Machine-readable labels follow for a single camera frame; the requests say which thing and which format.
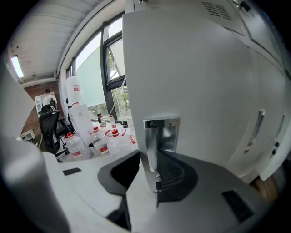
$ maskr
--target ceiling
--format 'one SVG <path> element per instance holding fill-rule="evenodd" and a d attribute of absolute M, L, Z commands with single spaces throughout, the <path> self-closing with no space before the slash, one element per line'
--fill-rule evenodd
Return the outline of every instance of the ceiling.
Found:
<path fill-rule="evenodd" d="M 22 83 L 54 77 L 71 35 L 102 1 L 44 0 L 27 14 L 8 47 L 10 56 L 18 56 L 25 76 Z"/>

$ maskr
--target window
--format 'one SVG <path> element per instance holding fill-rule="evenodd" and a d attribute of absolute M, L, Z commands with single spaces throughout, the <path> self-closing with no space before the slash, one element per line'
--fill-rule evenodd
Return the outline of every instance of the window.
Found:
<path fill-rule="evenodd" d="M 125 75 L 122 39 L 108 46 L 108 80 Z"/>
<path fill-rule="evenodd" d="M 121 87 L 113 89 L 112 95 L 113 95 L 113 100 L 115 103 L 115 110 L 116 110 L 117 118 L 123 121 L 126 121 L 128 118 L 131 117 L 127 86 L 123 86 L 121 91 L 120 89 Z"/>
<path fill-rule="evenodd" d="M 100 44 L 101 32 L 87 44 L 76 58 L 76 75 L 92 120 L 98 119 L 98 113 L 108 117 L 100 68 Z"/>
<path fill-rule="evenodd" d="M 122 14 L 104 22 L 67 70 L 67 76 L 76 73 L 93 121 L 98 113 L 107 118 L 113 105 L 112 115 L 117 121 L 131 117 L 126 83 L 121 89 L 125 79 Z"/>
<path fill-rule="evenodd" d="M 122 18 L 116 20 L 115 22 L 109 25 L 108 38 L 112 37 L 121 30 L 122 30 Z"/>

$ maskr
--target plastic bottle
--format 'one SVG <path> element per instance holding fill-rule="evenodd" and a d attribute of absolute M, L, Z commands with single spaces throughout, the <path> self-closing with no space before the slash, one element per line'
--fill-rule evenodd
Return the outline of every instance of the plastic bottle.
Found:
<path fill-rule="evenodd" d="M 117 129 L 114 129 L 112 136 L 108 139 L 108 149 L 111 155 L 132 151 L 130 138 L 127 135 L 121 135 Z"/>
<path fill-rule="evenodd" d="M 93 142 L 93 146 L 95 147 L 95 149 L 99 150 L 101 154 L 106 154 L 107 152 L 109 152 L 107 147 L 107 141 L 102 137 L 100 137 L 100 140 Z"/>
<path fill-rule="evenodd" d="M 84 104 L 84 94 L 81 91 L 81 86 L 77 76 L 72 76 L 66 79 L 66 90 L 68 95 L 68 105 L 78 102 Z"/>
<path fill-rule="evenodd" d="M 87 148 L 77 134 L 72 134 L 71 132 L 68 133 L 67 147 L 74 159 L 90 159 L 90 154 L 88 153 Z"/>
<path fill-rule="evenodd" d="M 105 122 L 104 117 L 102 115 L 100 116 L 100 121 L 101 121 L 100 126 L 101 127 L 105 127 L 106 126 L 106 122 Z"/>
<path fill-rule="evenodd" d="M 115 123 L 115 119 L 114 119 L 113 115 L 110 115 L 110 123 L 111 123 L 112 129 L 115 129 L 116 123 Z"/>
<path fill-rule="evenodd" d="M 98 142 L 100 140 L 100 133 L 99 133 L 99 128 L 98 126 L 93 127 L 94 133 L 93 133 L 93 140 L 92 143 L 94 144 L 95 142 Z"/>

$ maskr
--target white plastic container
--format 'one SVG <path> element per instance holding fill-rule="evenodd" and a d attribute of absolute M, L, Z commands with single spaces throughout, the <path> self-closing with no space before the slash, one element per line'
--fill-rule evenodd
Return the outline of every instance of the white plastic container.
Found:
<path fill-rule="evenodd" d="M 100 120 L 101 120 L 100 126 L 101 127 L 106 127 L 106 122 L 105 122 L 104 117 L 102 115 L 101 115 Z"/>
<path fill-rule="evenodd" d="M 82 139 L 77 134 L 68 133 L 67 148 L 71 156 L 76 160 L 90 159 L 90 154 L 87 151 Z"/>
<path fill-rule="evenodd" d="M 78 132 L 85 145 L 89 145 L 92 142 L 92 135 L 88 132 L 92 131 L 93 124 L 87 105 L 74 104 L 72 108 L 68 109 L 68 113 L 74 129 Z"/>
<path fill-rule="evenodd" d="M 112 129 L 116 128 L 116 123 L 115 123 L 115 119 L 113 115 L 110 115 L 110 124 L 111 124 Z"/>
<path fill-rule="evenodd" d="M 119 134 L 117 129 L 112 130 L 112 137 L 108 139 L 108 149 L 111 155 L 131 152 L 130 138 Z"/>
<path fill-rule="evenodd" d="M 77 76 L 67 78 L 65 86 L 67 90 L 69 106 L 73 106 L 73 103 L 85 104 L 84 95 Z"/>
<path fill-rule="evenodd" d="M 94 142 L 98 142 L 101 138 L 100 138 L 100 136 L 99 136 L 99 128 L 98 128 L 98 126 L 94 126 L 93 127 L 93 130 L 94 130 L 94 132 L 93 132 L 93 134 L 92 134 L 92 136 L 93 136 L 93 140 L 92 140 L 92 143 L 94 143 Z"/>

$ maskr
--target brick wall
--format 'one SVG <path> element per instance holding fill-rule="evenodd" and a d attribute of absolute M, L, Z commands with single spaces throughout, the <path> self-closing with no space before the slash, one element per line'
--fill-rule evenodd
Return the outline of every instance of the brick wall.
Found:
<path fill-rule="evenodd" d="M 36 96 L 43 95 L 45 93 L 45 89 L 49 88 L 51 92 L 55 93 L 56 100 L 58 101 L 58 109 L 60 111 L 60 114 L 64 116 L 63 110 L 60 105 L 60 95 L 59 95 L 59 87 L 58 82 L 47 82 L 43 84 L 38 84 L 34 86 L 29 86 L 25 88 L 26 92 L 30 95 L 30 97 L 35 100 Z M 26 120 L 26 123 L 22 129 L 21 133 L 24 133 L 30 129 L 33 129 L 35 135 L 40 133 L 40 124 L 39 124 L 39 118 L 36 112 L 36 107 L 34 107 L 29 115 L 29 117 Z"/>

